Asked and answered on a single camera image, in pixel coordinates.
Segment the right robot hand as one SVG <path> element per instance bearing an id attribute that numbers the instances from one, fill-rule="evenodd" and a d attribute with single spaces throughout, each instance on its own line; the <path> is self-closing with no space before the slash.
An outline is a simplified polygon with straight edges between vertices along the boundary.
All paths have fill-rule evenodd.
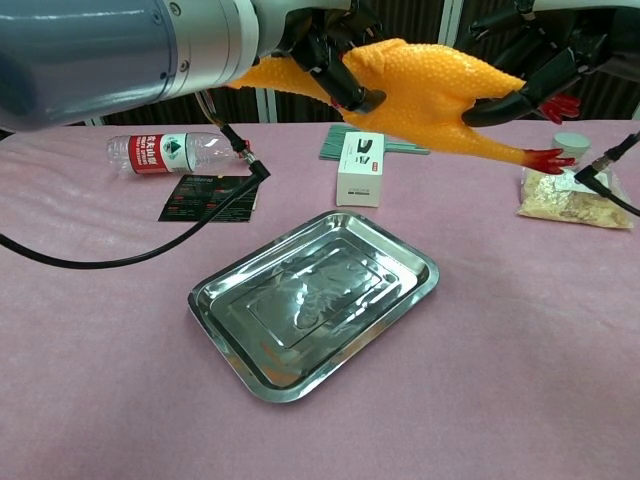
<path id="1" fill-rule="evenodd" d="M 637 1 L 511 1 L 474 20 L 454 47 L 468 53 L 480 41 L 515 30 L 492 60 L 495 68 L 524 81 L 513 93 L 463 114 L 471 127 L 487 127 L 531 113 L 559 123 L 578 114 L 563 92 L 595 72 L 639 81 Z"/>

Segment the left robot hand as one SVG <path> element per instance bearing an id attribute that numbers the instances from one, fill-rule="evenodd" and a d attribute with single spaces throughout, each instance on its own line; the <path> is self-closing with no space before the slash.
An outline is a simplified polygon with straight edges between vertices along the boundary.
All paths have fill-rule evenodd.
<path id="1" fill-rule="evenodd" d="M 383 39 L 367 1 L 254 1 L 259 41 L 254 63 L 288 60 L 350 112 L 370 113 L 385 100 L 361 85 L 343 62 L 350 50 Z"/>

